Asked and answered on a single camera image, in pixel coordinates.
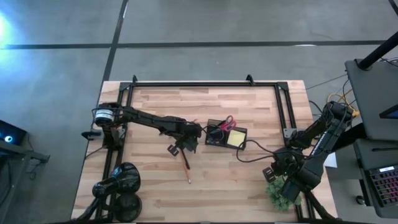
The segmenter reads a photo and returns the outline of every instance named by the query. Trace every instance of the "blue light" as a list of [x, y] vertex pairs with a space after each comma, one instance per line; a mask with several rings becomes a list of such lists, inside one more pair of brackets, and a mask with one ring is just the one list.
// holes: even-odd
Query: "blue light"
[[12, 137], [11, 136], [6, 136], [4, 138], [5, 142], [11, 142], [12, 141]]

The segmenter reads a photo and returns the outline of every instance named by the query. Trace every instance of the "green plant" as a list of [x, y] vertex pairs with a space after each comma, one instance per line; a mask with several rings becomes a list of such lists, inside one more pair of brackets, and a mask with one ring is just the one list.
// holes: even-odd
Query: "green plant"
[[[271, 204], [274, 206], [274, 208], [278, 209], [279, 211], [287, 211], [293, 202], [291, 202], [289, 199], [283, 197], [279, 192], [282, 189], [282, 186], [284, 185], [284, 180], [282, 177], [277, 177], [276, 180], [274, 180], [272, 183], [268, 184], [266, 188], [266, 194], [269, 197], [269, 200], [271, 201]], [[295, 205], [300, 205], [301, 204], [301, 198], [298, 196], [296, 198], [296, 201], [294, 202]]]

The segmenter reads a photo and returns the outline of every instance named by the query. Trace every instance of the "black tripod base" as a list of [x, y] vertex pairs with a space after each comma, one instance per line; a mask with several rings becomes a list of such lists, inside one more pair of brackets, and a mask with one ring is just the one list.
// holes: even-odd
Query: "black tripod base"
[[118, 211], [113, 212], [115, 219], [122, 223], [134, 221], [142, 210], [141, 198], [132, 193], [121, 194], [114, 205], [119, 208]]

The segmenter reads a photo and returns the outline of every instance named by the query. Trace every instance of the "white paper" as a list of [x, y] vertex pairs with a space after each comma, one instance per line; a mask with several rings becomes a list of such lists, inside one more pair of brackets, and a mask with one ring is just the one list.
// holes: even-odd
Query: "white paper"
[[329, 156], [326, 158], [325, 163], [323, 164], [327, 167], [333, 167], [337, 168], [337, 161], [336, 161], [336, 153], [331, 153]]

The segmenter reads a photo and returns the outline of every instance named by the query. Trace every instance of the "red scissors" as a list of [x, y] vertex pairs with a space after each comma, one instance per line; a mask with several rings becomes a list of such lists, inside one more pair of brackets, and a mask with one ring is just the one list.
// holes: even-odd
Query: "red scissors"
[[236, 121], [234, 120], [234, 117], [232, 115], [229, 115], [226, 117], [225, 121], [219, 125], [220, 129], [226, 132], [230, 132], [232, 129], [236, 127]]

